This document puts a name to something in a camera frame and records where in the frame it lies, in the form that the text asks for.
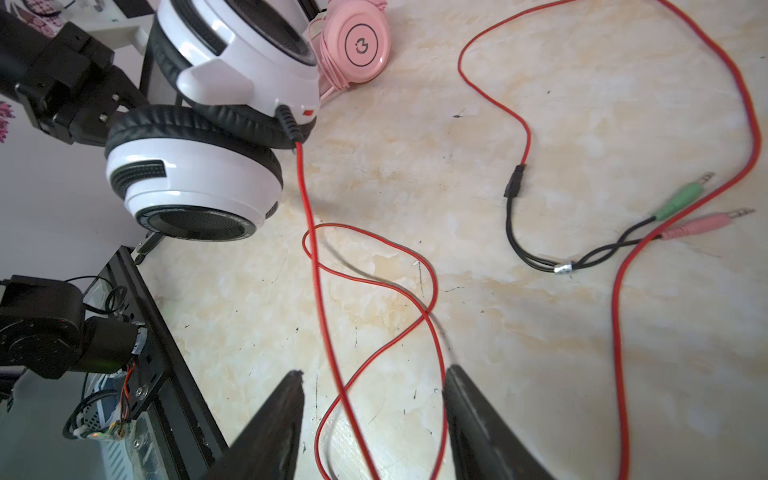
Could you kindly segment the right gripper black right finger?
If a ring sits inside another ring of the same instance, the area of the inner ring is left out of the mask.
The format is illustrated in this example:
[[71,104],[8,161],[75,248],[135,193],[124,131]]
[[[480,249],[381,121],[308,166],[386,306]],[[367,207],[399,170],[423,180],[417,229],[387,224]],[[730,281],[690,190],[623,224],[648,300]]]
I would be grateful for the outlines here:
[[553,479],[461,366],[447,369],[443,399],[458,479]]

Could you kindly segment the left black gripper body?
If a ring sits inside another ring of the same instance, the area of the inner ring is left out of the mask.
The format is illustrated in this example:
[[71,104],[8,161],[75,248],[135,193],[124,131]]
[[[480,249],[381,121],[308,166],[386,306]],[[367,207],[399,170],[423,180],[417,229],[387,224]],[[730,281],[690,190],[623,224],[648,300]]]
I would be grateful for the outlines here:
[[148,104],[114,51],[73,23],[48,38],[1,12],[1,95],[66,144],[103,146],[119,109]]

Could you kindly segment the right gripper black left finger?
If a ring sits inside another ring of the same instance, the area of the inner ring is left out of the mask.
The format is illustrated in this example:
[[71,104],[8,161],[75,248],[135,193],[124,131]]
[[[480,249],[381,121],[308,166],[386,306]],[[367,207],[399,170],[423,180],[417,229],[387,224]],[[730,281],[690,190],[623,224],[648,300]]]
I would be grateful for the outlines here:
[[280,479],[295,475],[305,396],[302,372],[288,372],[207,479]]

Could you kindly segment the white black headphones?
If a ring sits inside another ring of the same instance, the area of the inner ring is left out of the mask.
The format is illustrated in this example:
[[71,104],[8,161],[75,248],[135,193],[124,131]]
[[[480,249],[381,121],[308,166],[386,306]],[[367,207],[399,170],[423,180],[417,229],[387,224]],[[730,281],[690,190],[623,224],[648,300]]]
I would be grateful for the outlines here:
[[253,235],[278,209],[280,150],[311,133],[320,105],[309,43],[265,1],[163,1],[148,48],[181,105],[125,113],[106,175],[134,219],[167,237]]

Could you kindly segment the pink headphones with cable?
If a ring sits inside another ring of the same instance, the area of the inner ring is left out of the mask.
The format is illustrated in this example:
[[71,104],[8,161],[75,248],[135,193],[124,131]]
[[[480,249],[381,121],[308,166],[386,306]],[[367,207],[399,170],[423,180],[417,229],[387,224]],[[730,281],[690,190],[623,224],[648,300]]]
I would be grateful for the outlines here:
[[384,70],[392,45],[387,7],[386,1],[330,1],[309,23],[304,37],[317,57],[321,101]]

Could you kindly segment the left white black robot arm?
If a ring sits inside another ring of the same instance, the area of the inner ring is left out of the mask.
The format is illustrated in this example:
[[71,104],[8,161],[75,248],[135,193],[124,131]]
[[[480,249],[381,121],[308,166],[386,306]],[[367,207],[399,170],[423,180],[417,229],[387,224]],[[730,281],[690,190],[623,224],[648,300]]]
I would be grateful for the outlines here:
[[[53,38],[1,13],[1,94],[32,126],[68,145],[103,147],[121,109],[147,105],[111,49],[73,23]],[[68,371],[114,373],[143,350],[148,330],[113,311],[86,315],[67,281],[13,275],[3,281],[1,364],[46,379]]]

